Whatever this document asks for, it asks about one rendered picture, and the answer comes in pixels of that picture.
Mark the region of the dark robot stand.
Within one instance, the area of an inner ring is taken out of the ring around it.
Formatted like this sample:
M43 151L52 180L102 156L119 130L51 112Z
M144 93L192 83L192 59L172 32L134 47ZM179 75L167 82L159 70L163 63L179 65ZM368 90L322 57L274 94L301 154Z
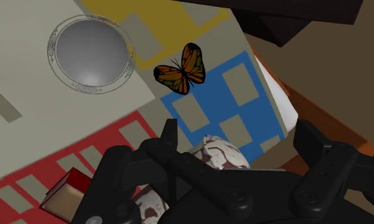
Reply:
M312 21L355 23L363 0L175 0L231 9L244 33L284 46Z

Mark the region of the red box with tan face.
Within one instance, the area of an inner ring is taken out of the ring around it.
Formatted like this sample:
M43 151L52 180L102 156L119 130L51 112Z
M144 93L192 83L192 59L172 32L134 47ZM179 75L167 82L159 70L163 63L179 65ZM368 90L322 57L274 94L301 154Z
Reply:
M90 182L90 177L74 167L71 168L49 190L39 208L66 223L70 223Z

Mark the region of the white and maroon patterned vase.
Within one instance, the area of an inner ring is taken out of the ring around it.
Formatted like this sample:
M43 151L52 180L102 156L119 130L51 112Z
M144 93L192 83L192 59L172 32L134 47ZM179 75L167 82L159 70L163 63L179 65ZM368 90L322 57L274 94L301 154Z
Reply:
M250 168L240 150L218 136L204 136L203 140L188 152L217 170ZM142 185L139 188L141 191L133 200L139 206L141 224L157 224L169 207L149 185Z

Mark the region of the orange butterfly figure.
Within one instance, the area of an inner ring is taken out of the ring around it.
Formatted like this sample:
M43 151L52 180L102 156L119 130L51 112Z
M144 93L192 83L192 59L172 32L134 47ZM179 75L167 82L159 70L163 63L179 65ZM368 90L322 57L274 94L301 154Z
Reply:
M206 78L201 48L187 43L181 54L181 63L172 60L175 67L159 65L153 70L155 80L173 92L187 95L193 84L203 84Z

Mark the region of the grey bowl with ornate rim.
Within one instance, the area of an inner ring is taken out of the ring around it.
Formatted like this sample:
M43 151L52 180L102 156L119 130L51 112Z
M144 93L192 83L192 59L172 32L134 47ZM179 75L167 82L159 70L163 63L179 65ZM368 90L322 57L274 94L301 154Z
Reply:
M47 44L54 75L84 94L120 88L134 72L135 48L117 23L99 15L76 15L61 22Z

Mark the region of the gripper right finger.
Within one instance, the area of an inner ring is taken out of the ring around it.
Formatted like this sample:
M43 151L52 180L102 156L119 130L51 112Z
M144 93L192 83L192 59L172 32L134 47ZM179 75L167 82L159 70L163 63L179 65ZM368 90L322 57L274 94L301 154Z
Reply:
M356 190L374 205L374 155L328 139L307 120L297 121L293 146L308 165L291 193L295 215L312 221L374 221L344 198L348 189Z

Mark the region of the bed with colourful patterned cover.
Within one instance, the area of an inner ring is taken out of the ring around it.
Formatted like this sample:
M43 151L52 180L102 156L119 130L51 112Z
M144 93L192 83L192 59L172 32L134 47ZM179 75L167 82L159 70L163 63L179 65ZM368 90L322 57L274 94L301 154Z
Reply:
M117 23L135 48L120 88L84 94L63 84L47 58L54 28L76 15ZM187 95L153 76L175 67L187 43L201 48L203 84ZM71 168L91 176L113 145L133 148L179 120L179 149L221 136L248 160L286 137L292 93L272 85L229 9L173 0L0 0L0 224L64 224L42 211L46 192Z

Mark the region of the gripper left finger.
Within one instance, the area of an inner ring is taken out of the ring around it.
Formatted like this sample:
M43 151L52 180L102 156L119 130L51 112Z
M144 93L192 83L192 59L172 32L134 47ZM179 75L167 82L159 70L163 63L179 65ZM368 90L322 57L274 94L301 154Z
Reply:
M105 151L71 224L141 224L133 198L149 185L167 203L157 224L242 224L253 213L243 169L217 170L193 154L176 151L177 122L132 151Z

